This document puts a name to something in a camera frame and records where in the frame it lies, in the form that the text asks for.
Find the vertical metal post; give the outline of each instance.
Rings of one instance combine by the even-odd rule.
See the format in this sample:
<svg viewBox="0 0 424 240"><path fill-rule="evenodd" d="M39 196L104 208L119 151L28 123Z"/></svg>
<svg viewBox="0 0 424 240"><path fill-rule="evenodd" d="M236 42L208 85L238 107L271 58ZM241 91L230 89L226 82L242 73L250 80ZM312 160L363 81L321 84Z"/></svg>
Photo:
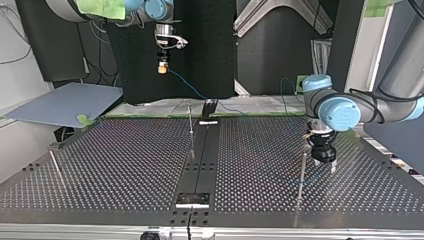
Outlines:
<svg viewBox="0 0 424 240"><path fill-rule="evenodd" d="M302 166L300 168L299 192L297 194L297 201L298 202L302 201L303 184L305 182L306 157L307 157L307 153L304 152L303 155L302 155Z"/></svg>

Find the black panel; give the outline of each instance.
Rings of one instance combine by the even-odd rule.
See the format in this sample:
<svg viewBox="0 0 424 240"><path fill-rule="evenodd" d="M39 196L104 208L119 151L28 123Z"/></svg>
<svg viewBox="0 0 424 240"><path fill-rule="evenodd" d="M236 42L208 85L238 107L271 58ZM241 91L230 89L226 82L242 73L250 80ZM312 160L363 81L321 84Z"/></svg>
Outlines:
<svg viewBox="0 0 424 240"><path fill-rule="evenodd" d="M76 24L58 17L45 0L16 0L16 5L44 81L85 77Z"/></svg>
<svg viewBox="0 0 424 240"><path fill-rule="evenodd" d="M189 41L184 50L171 52L170 68L180 73L203 96L229 98L234 95L235 1L175 1L177 32ZM173 74L157 73L154 23L144 30L137 26L111 26L109 37L120 66L125 100L132 104L162 98L199 98Z"/></svg>
<svg viewBox="0 0 424 240"><path fill-rule="evenodd" d="M333 78L333 88L344 92L353 49L361 21L364 0L340 0L327 74Z"/></svg>
<svg viewBox="0 0 424 240"><path fill-rule="evenodd" d="M239 82L254 95L280 95L282 78L313 73L312 37L312 26L296 11L272 10L238 40ZM293 93L285 86L284 94Z"/></svg>

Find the cable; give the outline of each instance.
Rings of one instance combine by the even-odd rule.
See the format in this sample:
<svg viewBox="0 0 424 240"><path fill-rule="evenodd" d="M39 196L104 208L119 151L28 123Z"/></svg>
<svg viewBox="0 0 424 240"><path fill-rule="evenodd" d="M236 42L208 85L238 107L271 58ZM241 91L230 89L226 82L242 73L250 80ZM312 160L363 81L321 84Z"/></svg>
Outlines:
<svg viewBox="0 0 424 240"><path fill-rule="evenodd" d="M90 21L90 29L91 29L91 32L93 33L93 35L94 35L94 37L96 37L99 41L101 41L101 42L103 42L103 43L105 43L105 44L110 44L110 42L108 42L108 41L106 41L106 40L104 40L104 39L102 39L101 37L99 37L97 34L96 34L96 32L94 31L94 29L93 29L93 23L92 23L92 21Z"/></svg>
<svg viewBox="0 0 424 240"><path fill-rule="evenodd" d="M408 0L409 5L411 5L412 9L414 9L414 11L417 13L417 15L424 20L424 12L423 10L420 8L420 6L418 6L417 2L415 2L415 0Z"/></svg>
<svg viewBox="0 0 424 240"><path fill-rule="evenodd" d="M332 97L338 97L338 96L349 96L349 97L353 97L353 98L357 98L363 102L365 102L366 104L368 104L370 107L373 108L374 110L374 114L378 114L380 116L380 124L383 124L386 122L386 119L384 118L383 113L380 111L380 109L378 109L378 106L370 101L368 101L367 99L357 95L357 94L353 94L353 93L333 93L333 94L329 94L323 98L321 98L316 104L315 107L313 109L313 112L316 116L318 116L317 112L318 112L318 107L321 105L321 103L323 103L325 100L332 98Z"/></svg>
<svg viewBox="0 0 424 240"><path fill-rule="evenodd" d="M116 75L116 77L115 77L115 79L113 79L113 81L112 81L112 83L113 83L113 86L114 87L116 87L116 83L118 82L118 80L119 80L120 78L119 78L119 73Z"/></svg>
<svg viewBox="0 0 424 240"><path fill-rule="evenodd" d="M22 56L22 57L20 57L20 58L17 58L17 59L14 59L14 60L5 61L5 62L0 62L0 65L3 65L3 64L10 64L10 63L15 63L15 62L19 62L19 61L21 61L21 60L25 59L26 57L28 57L28 55L31 53L31 50L32 50L32 47L29 47L28 52L27 52L24 56Z"/></svg>
<svg viewBox="0 0 424 240"><path fill-rule="evenodd" d="M135 15L137 16L138 21L139 21L139 22L141 22L141 23L143 24L142 26L140 26L140 24L138 24L137 26L138 26L139 28L141 28L141 29L144 29L144 20L143 20L143 18L142 18L142 17L140 17L140 14L138 13L138 11L136 11L136 12L135 12Z"/></svg>
<svg viewBox="0 0 424 240"><path fill-rule="evenodd" d="M119 67L116 67L116 71L113 74L106 72L106 70L103 68L103 65L102 65L102 43L100 41L99 41L99 67L100 67L100 70L108 77L116 77L116 75L118 75L118 73L119 73Z"/></svg>
<svg viewBox="0 0 424 240"><path fill-rule="evenodd" d="M63 127L62 136L60 137L60 142L65 141L66 127Z"/></svg>
<svg viewBox="0 0 424 240"><path fill-rule="evenodd" d="M315 61L315 67L317 68L317 74L319 74L319 66L318 66L318 60L317 60L317 55L315 52L315 27L317 25L317 20L318 20L318 14L319 14L319 10L321 8L321 0L318 0L318 7L317 10L315 12L315 17L314 17L314 24L312 26L312 56L314 57L314 61Z"/></svg>
<svg viewBox="0 0 424 240"><path fill-rule="evenodd" d="M205 97L205 96L203 96L202 94L200 94L192 85L190 85L185 79L184 79L184 77L183 76L181 76L180 74L178 74L178 73L176 73L176 72L174 72L174 71L172 71L171 69L168 69L168 71L170 72L170 73L172 73L172 74L174 74L175 76L177 76L177 77L179 77L180 79L181 79L181 81L183 81L184 83L185 83L185 85L187 85L189 88L191 88L196 94L197 94L197 96L199 96L200 98L203 98L203 99L208 99L207 97ZM235 110L235 109L230 109L230 108L227 108L226 106L224 106L224 104L222 104L222 103L220 103L219 101L218 101L218 104L221 104L221 106L224 108L224 109L226 109L227 111L230 111L230 112L238 112L238 113L240 113L241 115L243 115L243 116L246 116L246 114L245 113L243 113L242 111L239 111L239 110Z"/></svg>
<svg viewBox="0 0 424 240"><path fill-rule="evenodd" d="M298 98L298 94L297 94L297 91L296 91L296 85L294 84L294 82L291 80L291 79L289 79L289 78L283 78L283 79L281 79L281 81L288 81L288 82L290 82L290 84L292 85L292 87L293 87L293 92L294 92L294 95L296 96L296 100L298 101L298 102L300 102L300 103L302 103L302 104L304 104L305 102L303 102L303 101L301 101L301 100L299 100L299 98ZM283 89L281 88L280 89L280 94L281 95L283 95Z"/></svg>
<svg viewBox="0 0 424 240"><path fill-rule="evenodd" d="M380 90L381 94L383 94L385 97L377 96L372 92L365 92L365 91L361 91L361 90L358 90L358 89L355 89L355 88L349 89L349 92L350 93L355 93L355 92L361 93L361 94L364 94L366 96L373 97L375 99L383 100L383 101L386 101L386 102L414 102L414 101L417 101L418 99L423 97L422 94L419 94L418 96L413 97L413 98L399 98L399 97L391 96L388 93L385 93L380 88L379 88L379 90Z"/></svg>
<svg viewBox="0 0 424 240"><path fill-rule="evenodd" d="M241 115L246 116L246 114L245 114L244 112L239 111L239 110L235 110L235 109L227 108L224 104L220 103L219 101L218 101L218 104L221 104L221 106L222 106L225 110L227 110L227 111L230 111L230 112L238 112L238 113L240 113Z"/></svg>
<svg viewBox="0 0 424 240"><path fill-rule="evenodd" d="M288 116L289 115L289 111L287 110L287 103L286 103L286 99L284 98L284 94L283 94L283 82L284 81L289 81L290 83L291 83L291 85L293 86L293 90L296 90L296 88L295 88L295 85L294 85L294 83L290 80L290 79L288 79L288 78L283 78L283 79L281 79L280 80L280 95L281 95L281 99L283 99L283 103L284 103L284 110L285 110L285 112L286 112L286 115Z"/></svg>
<svg viewBox="0 0 424 240"><path fill-rule="evenodd" d="M184 83L185 83L185 85L187 85L189 88L191 88L191 90L193 90L196 94L197 94L197 96L199 96L200 98L203 98L203 99L208 99L207 97L205 97L205 96L203 96L202 94L200 94L193 86L191 86L185 79L184 79L184 77L183 76L181 76L180 74L178 74L178 73L176 73L176 72L174 72L174 71L172 71L171 69L168 69L168 71L170 72L170 73L172 73L172 74L174 74L175 76L177 76L177 77L179 77L180 79L181 79L181 81L183 81Z"/></svg>
<svg viewBox="0 0 424 240"><path fill-rule="evenodd" d="M102 29L101 27L97 26L96 22L91 21L91 23L94 25L95 28L97 28L97 30L99 30L99 32L101 33L106 33L106 30Z"/></svg>
<svg viewBox="0 0 424 240"><path fill-rule="evenodd" d="M6 12L3 11L3 8L6 10L11 11L13 14L15 14L16 18L18 18L19 20L21 19L18 11L16 11L14 8L12 8L11 6L4 4L4 3L0 3L0 13L3 16L3 18L7 21L7 23L13 28L13 30L16 32L16 34L18 34L18 36L29 45L29 41L28 38L25 36L25 34L22 34L21 32L19 32L19 30L16 28L16 26L12 23L12 21L10 20L10 18L6 15Z"/></svg>

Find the robot end effector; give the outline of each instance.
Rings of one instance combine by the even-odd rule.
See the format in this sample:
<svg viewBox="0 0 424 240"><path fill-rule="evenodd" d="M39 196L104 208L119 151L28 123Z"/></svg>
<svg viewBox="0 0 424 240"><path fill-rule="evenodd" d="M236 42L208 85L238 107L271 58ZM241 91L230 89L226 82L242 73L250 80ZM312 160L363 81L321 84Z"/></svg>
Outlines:
<svg viewBox="0 0 424 240"><path fill-rule="evenodd" d="M395 58L374 92L350 89L338 93L330 76L315 75L303 82L308 141L312 157L328 163L336 159L331 146L336 132L362 123L414 120L424 112L424 21L415 19Z"/></svg>
<svg viewBox="0 0 424 240"><path fill-rule="evenodd" d="M176 35L174 23L174 0L137 0L140 2L137 9L141 21L156 21L154 32L158 52L158 73L166 74L171 60L171 49L183 49L188 41Z"/></svg>
<svg viewBox="0 0 424 240"><path fill-rule="evenodd" d="M99 16L82 14L76 0L46 0L49 7L61 18L71 22L84 22L100 19ZM173 48L183 49L188 42L181 36L176 35L174 23L174 0L125 0L126 16L124 20L110 19L110 23L116 23L119 27L147 22L156 22L154 36L159 48L158 72L168 73L170 50Z"/></svg>

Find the metal bracket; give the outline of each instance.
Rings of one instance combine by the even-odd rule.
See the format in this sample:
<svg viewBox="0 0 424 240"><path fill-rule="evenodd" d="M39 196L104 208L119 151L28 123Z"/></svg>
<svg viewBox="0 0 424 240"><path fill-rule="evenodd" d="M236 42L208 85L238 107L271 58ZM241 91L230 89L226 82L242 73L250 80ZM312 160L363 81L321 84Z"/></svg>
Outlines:
<svg viewBox="0 0 424 240"><path fill-rule="evenodd" d="M177 198L177 208L209 208L209 193L180 193Z"/></svg>
<svg viewBox="0 0 424 240"><path fill-rule="evenodd" d="M300 14L311 26L314 26L318 0L251 0L234 23L238 37L243 37L268 12L277 7L290 7ZM321 7L316 17L315 29L325 34L333 21Z"/></svg>

